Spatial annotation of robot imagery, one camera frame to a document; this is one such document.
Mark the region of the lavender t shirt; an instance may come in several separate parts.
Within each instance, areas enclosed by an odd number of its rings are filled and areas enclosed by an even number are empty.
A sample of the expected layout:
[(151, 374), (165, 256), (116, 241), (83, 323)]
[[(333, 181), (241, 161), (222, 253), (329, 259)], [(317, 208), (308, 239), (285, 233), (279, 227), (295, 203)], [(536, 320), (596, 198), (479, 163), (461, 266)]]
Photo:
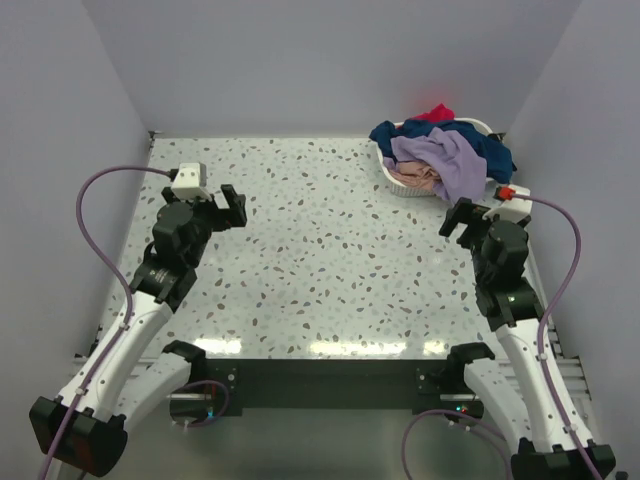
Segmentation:
[(455, 204), (460, 198), (479, 200), (485, 191), (487, 163), (456, 131), (434, 128), (428, 136), (391, 140), (398, 162), (420, 161), (433, 167), (442, 186), (434, 194)]

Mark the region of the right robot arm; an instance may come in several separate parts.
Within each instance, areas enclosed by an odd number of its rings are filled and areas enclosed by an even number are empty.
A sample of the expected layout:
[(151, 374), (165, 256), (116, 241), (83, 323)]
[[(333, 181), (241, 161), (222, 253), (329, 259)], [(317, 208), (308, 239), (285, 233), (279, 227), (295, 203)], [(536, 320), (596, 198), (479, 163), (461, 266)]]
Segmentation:
[(514, 479), (604, 479), (616, 459), (599, 443), (569, 394), (551, 347), (548, 317), (524, 276), (529, 257), (528, 212), (490, 209), (461, 198), (440, 235), (465, 227), (458, 244), (474, 268), (476, 302), (504, 350), (516, 382), (499, 371), (484, 344), (451, 349), (448, 386), (472, 390), (501, 431)]

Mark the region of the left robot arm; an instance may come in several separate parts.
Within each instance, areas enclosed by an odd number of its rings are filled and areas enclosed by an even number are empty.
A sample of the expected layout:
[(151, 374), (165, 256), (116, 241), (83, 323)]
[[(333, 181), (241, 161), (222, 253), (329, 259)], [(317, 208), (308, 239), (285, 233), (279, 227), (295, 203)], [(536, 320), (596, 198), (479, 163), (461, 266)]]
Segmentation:
[(45, 455), (39, 476), (53, 460), (95, 477), (122, 456), (133, 427), (174, 390), (200, 390), (207, 380), (203, 350), (174, 341), (151, 370), (130, 379), (149, 343), (171, 319), (196, 282), (211, 235), (247, 223), (246, 198), (221, 188), (228, 205), (212, 197), (181, 200), (169, 188), (152, 229), (152, 242), (126, 290), (111, 327), (77, 374), (53, 399), (39, 397), (29, 412)]

